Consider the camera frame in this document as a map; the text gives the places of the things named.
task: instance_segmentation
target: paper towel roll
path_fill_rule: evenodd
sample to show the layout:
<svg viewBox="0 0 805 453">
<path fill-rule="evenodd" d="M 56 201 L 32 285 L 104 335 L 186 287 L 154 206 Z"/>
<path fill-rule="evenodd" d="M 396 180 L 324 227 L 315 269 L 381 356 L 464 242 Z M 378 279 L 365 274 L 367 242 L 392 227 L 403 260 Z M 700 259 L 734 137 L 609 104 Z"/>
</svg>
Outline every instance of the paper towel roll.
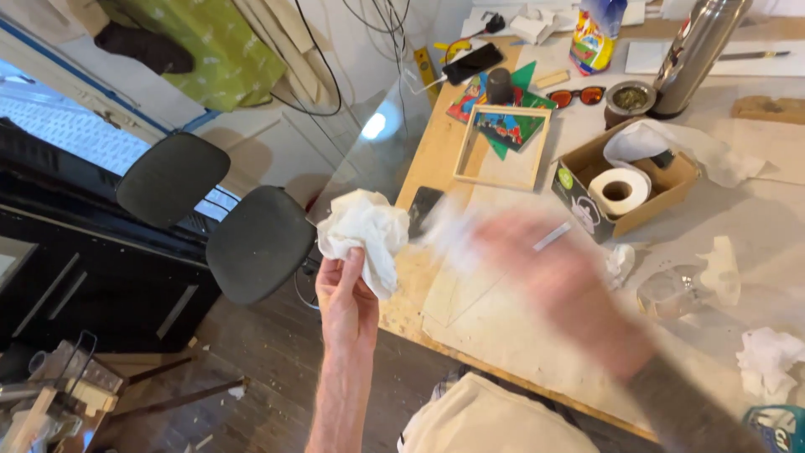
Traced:
<svg viewBox="0 0 805 453">
<path fill-rule="evenodd" d="M 643 176 L 628 168 L 613 168 L 592 179 L 588 192 L 606 214 L 622 216 L 643 204 L 649 186 Z"/>
</svg>

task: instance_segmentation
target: square wooden frame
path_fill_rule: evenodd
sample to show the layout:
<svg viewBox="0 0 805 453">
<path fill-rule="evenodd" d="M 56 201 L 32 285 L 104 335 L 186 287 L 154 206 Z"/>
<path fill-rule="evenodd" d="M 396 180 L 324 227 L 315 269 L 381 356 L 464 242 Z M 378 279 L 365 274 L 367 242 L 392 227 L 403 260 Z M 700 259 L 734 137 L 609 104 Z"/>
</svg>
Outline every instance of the square wooden frame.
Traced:
<svg viewBox="0 0 805 453">
<path fill-rule="evenodd" d="M 537 138 L 537 150 L 536 156 L 534 158 L 534 167 L 531 169 L 531 178 L 529 182 L 522 183 L 522 184 L 512 184 L 506 183 L 501 181 L 490 181 L 490 180 L 483 180 L 478 177 L 468 177 L 460 173 L 461 170 L 461 163 L 464 161 L 464 157 L 467 154 L 467 144 L 469 143 L 470 135 L 473 133 L 473 122 L 475 121 L 475 117 L 479 113 L 492 113 L 492 114 L 516 114 L 520 116 L 530 116 L 532 118 L 545 118 L 545 122 L 542 125 L 542 131 L 540 132 L 540 136 Z M 543 157 L 543 148 L 545 147 L 545 139 L 548 136 L 548 131 L 550 130 L 550 123 L 551 123 L 551 113 L 553 110 L 551 109 L 535 109 L 533 107 L 508 107 L 508 106 L 491 106 L 491 105 L 474 105 L 472 111 L 469 114 L 469 121 L 467 122 L 467 130 L 464 132 L 464 139 L 461 140 L 461 150 L 458 153 L 458 161 L 456 162 L 456 169 L 453 171 L 453 178 L 457 181 L 462 182 L 469 182 L 472 184 L 480 184 L 480 185 L 489 185 L 492 187 L 498 187 L 500 189 L 515 189 L 515 190 L 523 190 L 527 192 L 534 191 L 534 185 L 537 183 L 537 172 L 539 171 L 539 161 Z"/>
</svg>

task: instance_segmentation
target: blurred hand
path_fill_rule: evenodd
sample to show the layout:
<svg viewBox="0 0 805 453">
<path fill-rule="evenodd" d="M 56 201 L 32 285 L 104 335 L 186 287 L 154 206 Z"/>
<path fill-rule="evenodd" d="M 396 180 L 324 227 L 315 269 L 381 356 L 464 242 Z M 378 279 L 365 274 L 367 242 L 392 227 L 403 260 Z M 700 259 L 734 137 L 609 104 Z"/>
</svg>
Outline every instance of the blurred hand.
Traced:
<svg viewBox="0 0 805 453">
<path fill-rule="evenodd" d="M 616 309 L 596 259 L 572 237 L 534 245 L 562 220 L 508 211 L 482 223 L 473 242 L 494 266 L 524 285 L 526 301 L 616 377 L 628 379 L 654 354 L 642 331 Z"/>
<path fill-rule="evenodd" d="M 361 278 L 364 251 L 349 250 L 347 260 L 324 259 L 316 277 L 325 352 L 374 353 L 378 341 L 378 298 Z"/>
</svg>

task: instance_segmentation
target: wooden workbench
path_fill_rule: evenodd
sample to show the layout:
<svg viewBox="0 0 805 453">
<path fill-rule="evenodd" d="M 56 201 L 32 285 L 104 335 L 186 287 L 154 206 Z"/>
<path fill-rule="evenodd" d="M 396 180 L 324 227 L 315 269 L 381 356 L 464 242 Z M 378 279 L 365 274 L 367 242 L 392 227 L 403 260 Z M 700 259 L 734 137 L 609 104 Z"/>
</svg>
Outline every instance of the wooden workbench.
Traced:
<svg viewBox="0 0 805 453">
<path fill-rule="evenodd" d="M 749 33 L 739 31 L 736 38 L 757 39 L 758 35 L 761 35 L 766 39 L 802 39 L 805 38 L 805 31 L 801 31 L 803 25 L 805 25 L 805 19 L 771 19 L 769 23 L 762 27 L 752 27 L 753 29 Z M 622 29 L 621 37 L 667 39 L 675 35 L 679 30 L 679 26 L 680 23 L 651 19 L 643 26 Z M 514 70 L 521 47 L 509 46 L 508 43 L 516 40 L 516 38 L 489 38 L 487 40 L 497 44 L 506 55 L 506 60 L 502 63 L 502 67 Z M 464 124 L 444 114 L 450 103 L 459 96 L 463 89 L 463 86 L 455 87 L 448 84 L 445 84 L 442 88 L 439 99 L 433 109 L 433 115 L 402 186 L 396 202 L 397 207 L 408 210 L 420 186 L 432 187 L 444 192 L 454 189 L 459 189 L 466 193 L 472 192 L 473 185 L 460 183 L 452 177 L 452 171 L 459 152 L 458 145 L 461 143 L 464 134 Z M 472 154 L 467 165 L 467 171 L 471 172 L 474 168 L 477 169 L 482 157 Z M 631 433 L 656 440 L 654 434 L 649 431 L 588 405 L 581 404 L 566 395 L 517 378 L 501 369 L 490 366 L 429 338 L 422 330 L 423 318 L 421 311 L 431 284 L 441 266 L 440 262 L 434 263 L 431 260 L 432 257 L 428 253 L 413 251 L 410 248 L 404 249 L 397 257 L 399 288 L 390 300 L 381 301 L 380 303 L 380 327 L 382 329 L 470 364 L 475 368 L 492 373 L 525 389 L 550 397 L 555 401 L 619 426 Z"/>
</svg>

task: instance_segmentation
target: stainless steel thermos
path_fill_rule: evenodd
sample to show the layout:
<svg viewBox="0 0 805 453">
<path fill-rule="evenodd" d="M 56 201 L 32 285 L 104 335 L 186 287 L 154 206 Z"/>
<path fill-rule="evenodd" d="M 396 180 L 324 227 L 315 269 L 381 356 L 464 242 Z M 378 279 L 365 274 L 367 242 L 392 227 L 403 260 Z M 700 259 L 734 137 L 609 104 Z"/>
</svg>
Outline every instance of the stainless steel thermos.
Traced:
<svg viewBox="0 0 805 453">
<path fill-rule="evenodd" d="M 752 0 L 696 2 L 654 81 L 657 102 L 650 117 L 669 119 L 685 110 L 751 6 Z"/>
</svg>

